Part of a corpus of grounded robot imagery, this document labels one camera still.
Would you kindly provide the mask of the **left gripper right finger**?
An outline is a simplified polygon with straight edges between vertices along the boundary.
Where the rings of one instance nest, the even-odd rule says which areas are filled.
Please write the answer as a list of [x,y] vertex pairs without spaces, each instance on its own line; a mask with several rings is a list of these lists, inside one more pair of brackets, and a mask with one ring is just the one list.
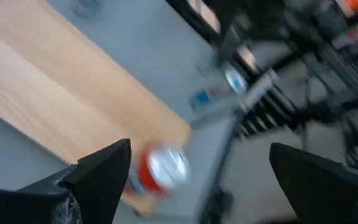
[[301,224],[358,224],[358,170],[277,142],[269,161]]

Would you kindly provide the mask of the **silver blue Red Bull can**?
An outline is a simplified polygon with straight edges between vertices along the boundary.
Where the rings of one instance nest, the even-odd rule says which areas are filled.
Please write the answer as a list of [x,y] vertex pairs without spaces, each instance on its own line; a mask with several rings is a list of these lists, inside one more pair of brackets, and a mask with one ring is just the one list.
[[202,68],[201,73],[207,77],[217,78],[215,83],[197,90],[189,103],[193,110],[198,111],[229,96],[242,95],[247,89],[247,82],[238,70],[230,63],[221,67]]

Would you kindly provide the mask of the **red Fanta soda can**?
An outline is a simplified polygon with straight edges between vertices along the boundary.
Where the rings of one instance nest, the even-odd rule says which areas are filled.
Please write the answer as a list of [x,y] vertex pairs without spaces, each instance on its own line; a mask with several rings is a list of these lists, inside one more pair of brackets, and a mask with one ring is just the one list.
[[131,165],[125,190],[141,195],[170,195],[189,179],[190,166],[182,149],[168,142],[152,141]]

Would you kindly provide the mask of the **black aluminium rig frame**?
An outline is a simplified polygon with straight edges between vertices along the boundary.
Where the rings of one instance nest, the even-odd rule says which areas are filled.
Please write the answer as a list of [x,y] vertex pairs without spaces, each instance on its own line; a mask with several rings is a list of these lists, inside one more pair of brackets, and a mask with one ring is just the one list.
[[[238,48],[246,40],[286,42],[291,38],[301,41],[284,15],[288,12],[284,0],[201,0],[220,23],[218,31],[200,16],[196,15],[188,0],[165,0],[202,38],[216,47],[213,59],[214,66],[223,68],[227,63],[247,75],[246,80],[253,83],[262,70],[252,68],[241,59]],[[267,92],[257,103],[256,109],[245,112],[240,127],[246,137],[255,136],[290,124],[284,113],[288,112],[278,97]]]

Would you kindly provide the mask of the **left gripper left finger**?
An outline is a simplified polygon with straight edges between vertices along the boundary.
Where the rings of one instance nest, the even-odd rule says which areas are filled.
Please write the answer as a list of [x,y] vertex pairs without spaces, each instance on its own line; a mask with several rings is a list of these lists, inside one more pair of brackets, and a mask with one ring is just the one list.
[[0,224],[112,224],[131,155],[121,139],[24,188],[0,190]]

